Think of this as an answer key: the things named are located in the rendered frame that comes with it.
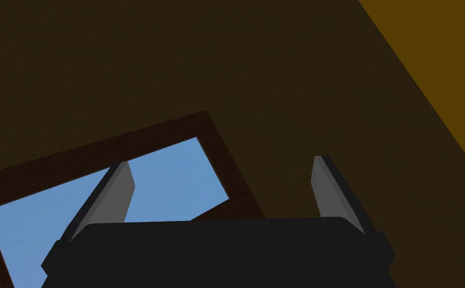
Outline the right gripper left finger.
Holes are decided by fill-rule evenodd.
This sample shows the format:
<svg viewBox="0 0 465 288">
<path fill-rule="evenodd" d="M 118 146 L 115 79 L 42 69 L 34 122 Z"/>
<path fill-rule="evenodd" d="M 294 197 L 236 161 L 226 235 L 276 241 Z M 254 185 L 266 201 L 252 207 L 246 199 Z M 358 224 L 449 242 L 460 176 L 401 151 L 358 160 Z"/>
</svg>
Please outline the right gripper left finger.
<svg viewBox="0 0 465 288">
<path fill-rule="evenodd" d="M 112 165 L 90 193 L 60 240 L 70 242 L 90 224 L 123 223 L 135 190 L 127 161 Z"/>
</svg>

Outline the dark brown framed window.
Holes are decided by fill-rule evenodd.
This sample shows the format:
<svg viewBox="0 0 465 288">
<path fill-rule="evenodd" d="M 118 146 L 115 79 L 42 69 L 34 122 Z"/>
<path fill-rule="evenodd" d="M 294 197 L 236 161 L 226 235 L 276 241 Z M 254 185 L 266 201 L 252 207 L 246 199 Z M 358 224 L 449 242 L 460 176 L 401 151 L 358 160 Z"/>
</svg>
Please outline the dark brown framed window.
<svg viewBox="0 0 465 288">
<path fill-rule="evenodd" d="M 0 170 L 0 288 L 40 288 L 41 263 L 110 167 L 127 161 L 127 221 L 262 218 L 208 111 Z"/>
</svg>

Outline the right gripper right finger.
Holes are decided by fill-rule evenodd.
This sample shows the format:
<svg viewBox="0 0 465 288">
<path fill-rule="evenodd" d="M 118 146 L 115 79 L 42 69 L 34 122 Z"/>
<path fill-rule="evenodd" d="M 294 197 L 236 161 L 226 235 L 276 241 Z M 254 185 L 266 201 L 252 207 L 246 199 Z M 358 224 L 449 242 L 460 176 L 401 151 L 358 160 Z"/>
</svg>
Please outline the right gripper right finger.
<svg viewBox="0 0 465 288">
<path fill-rule="evenodd" d="M 320 217 L 346 234 L 373 235 L 377 229 L 361 202 L 328 156 L 315 156 L 310 184 Z"/>
</svg>

